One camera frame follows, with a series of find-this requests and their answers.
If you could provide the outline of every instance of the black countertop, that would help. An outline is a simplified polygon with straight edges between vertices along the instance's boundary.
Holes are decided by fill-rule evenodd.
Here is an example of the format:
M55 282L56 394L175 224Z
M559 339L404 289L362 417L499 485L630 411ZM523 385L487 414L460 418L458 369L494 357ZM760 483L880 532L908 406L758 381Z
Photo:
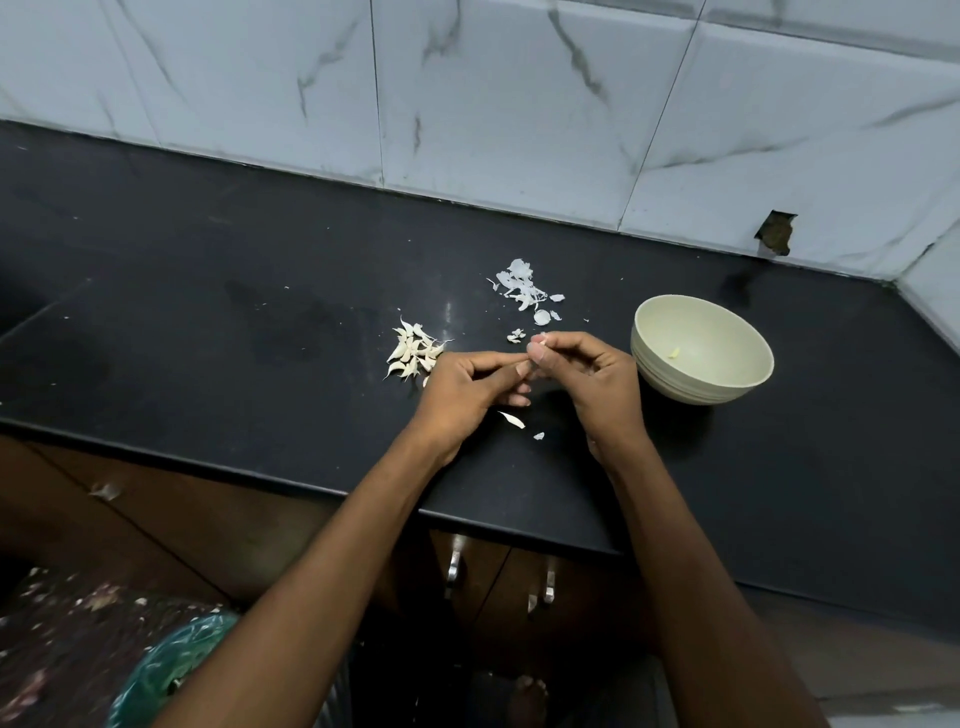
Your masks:
M643 393L737 580L960 632L960 359L866 281L0 125L0 314L34 314L0 339L0 424L346 494L417 403L383 380L401 311L451 349L509 349L536 327L486 278L515 257L566 295L559 326L624 349L662 293L770 342L777 369L741 400ZM623 553L568 398L533 400L525 430L489 416L421 512Z

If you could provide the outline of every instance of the fingernail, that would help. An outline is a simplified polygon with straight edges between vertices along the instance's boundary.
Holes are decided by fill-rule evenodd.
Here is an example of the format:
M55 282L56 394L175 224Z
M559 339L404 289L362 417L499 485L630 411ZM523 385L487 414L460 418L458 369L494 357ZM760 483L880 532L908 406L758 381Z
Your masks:
M543 360L543 355L546 354L546 347L539 341L531 341L527 344L527 353L530 354L531 359L540 363Z

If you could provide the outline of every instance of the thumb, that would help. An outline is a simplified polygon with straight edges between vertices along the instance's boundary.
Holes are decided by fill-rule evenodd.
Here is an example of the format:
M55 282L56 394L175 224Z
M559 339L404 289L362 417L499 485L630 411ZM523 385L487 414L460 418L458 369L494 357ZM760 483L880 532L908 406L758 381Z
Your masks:
M531 341L527 344L527 353L551 378L559 381L568 392L580 385L583 373L578 372L570 362L543 344Z
M508 364L505 367L500 367L490 376L480 379L477 383L487 393L488 402L493 402L497 397L504 392L509 392L528 377L533 368L529 359L521 361L519 364Z

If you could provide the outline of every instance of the teal plastic bag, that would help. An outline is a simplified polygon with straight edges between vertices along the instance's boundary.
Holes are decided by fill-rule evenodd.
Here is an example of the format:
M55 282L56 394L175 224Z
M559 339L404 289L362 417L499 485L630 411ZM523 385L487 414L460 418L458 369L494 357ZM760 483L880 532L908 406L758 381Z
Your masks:
M234 614L207 615L167 635L127 678L110 707L107 728L149 728L180 684L238 619Z

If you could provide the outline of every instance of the hand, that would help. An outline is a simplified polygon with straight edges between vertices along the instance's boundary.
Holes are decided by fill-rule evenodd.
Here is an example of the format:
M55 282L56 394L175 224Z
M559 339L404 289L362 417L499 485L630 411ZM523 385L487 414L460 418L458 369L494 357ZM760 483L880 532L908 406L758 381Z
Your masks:
M437 359L408 428L434 444L447 465L491 404L529 406L523 380L533 372L525 353L446 352Z
M646 440L632 356L581 331L539 333L527 353L570 393L590 452L601 464L606 466L611 453Z

